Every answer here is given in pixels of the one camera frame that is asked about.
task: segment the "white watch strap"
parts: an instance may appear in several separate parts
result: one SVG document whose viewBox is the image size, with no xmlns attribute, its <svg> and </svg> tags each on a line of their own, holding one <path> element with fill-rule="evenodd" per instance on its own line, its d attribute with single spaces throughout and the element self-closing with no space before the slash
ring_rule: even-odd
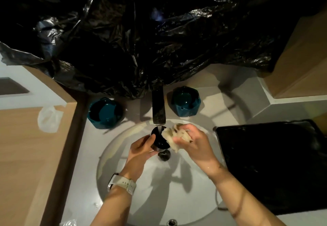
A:
<svg viewBox="0 0 327 226">
<path fill-rule="evenodd" d="M 136 183 L 128 178 L 114 174 L 108 184 L 108 191 L 110 191 L 113 185 L 118 185 L 127 190 L 130 195 L 133 195 L 136 188 Z"/>
</svg>

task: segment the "black tray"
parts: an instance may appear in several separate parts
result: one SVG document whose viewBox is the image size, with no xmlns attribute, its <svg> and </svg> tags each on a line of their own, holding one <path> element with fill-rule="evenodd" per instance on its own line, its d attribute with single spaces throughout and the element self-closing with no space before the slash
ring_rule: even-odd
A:
<svg viewBox="0 0 327 226">
<path fill-rule="evenodd" d="M 327 143 L 312 120 L 216 133 L 228 170 L 272 213 L 327 208 Z"/>
</svg>

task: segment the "white sink basin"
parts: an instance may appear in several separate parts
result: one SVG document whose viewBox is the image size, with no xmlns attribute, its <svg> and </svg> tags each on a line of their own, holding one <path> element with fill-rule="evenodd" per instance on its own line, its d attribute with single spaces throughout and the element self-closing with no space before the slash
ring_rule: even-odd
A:
<svg viewBox="0 0 327 226">
<path fill-rule="evenodd" d="M 183 120 L 167 120 L 167 127 Z M 218 141 L 213 131 L 196 125 L 210 140 L 214 153 L 223 163 Z M 97 168 L 97 187 L 103 200 L 113 173 L 120 172 L 126 162 L 130 145 L 151 133 L 155 127 L 147 121 L 124 131 L 109 143 L 100 157 Z M 178 225 L 196 222 L 217 208 L 222 199 L 214 184 L 190 159 L 185 150 L 163 162 L 157 155 L 145 164 L 143 174 L 137 181 L 133 195 L 128 224 L 135 226 L 167 225 L 168 220 L 177 220 Z"/>
</svg>

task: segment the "black plastic bag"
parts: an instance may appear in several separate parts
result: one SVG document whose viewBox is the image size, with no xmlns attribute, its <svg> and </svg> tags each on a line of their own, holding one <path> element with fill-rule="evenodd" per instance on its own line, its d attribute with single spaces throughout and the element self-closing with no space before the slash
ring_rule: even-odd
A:
<svg viewBox="0 0 327 226">
<path fill-rule="evenodd" d="M 272 71 L 325 0 L 0 0 L 0 53 L 80 91 L 140 98 L 211 63 Z"/>
</svg>

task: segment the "white countertop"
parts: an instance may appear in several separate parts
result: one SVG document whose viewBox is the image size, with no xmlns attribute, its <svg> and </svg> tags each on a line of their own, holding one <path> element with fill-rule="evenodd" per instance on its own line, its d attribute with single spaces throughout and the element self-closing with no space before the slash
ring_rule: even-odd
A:
<svg viewBox="0 0 327 226">
<path fill-rule="evenodd" d="M 166 86 L 164 89 L 167 119 L 179 119 L 167 103 L 166 95 L 174 87 L 176 86 Z M 212 130 L 215 126 L 238 124 L 228 109 L 235 106 L 233 101 L 222 94 L 218 87 L 197 88 L 197 90 L 202 100 L 199 112 L 196 116 L 182 118 L 183 120 L 201 125 L 207 130 Z M 115 129 L 99 130 L 89 120 L 86 122 L 62 222 L 75 219 L 77 226 L 90 225 L 102 205 L 96 184 L 99 157 L 107 145 L 120 133 L 137 123 L 152 118 L 151 93 L 139 100 L 121 98 L 118 101 L 125 105 L 127 111 L 125 119 Z M 288 226 L 322 226 L 327 225 L 327 210 L 281 215 L 279 218 Z M 219 212 L 219 215 L 209 214 L 200 221 L 200 225 L 232 226 L 236 224 L 229 212 L 224 211 Z"/>
</svg>

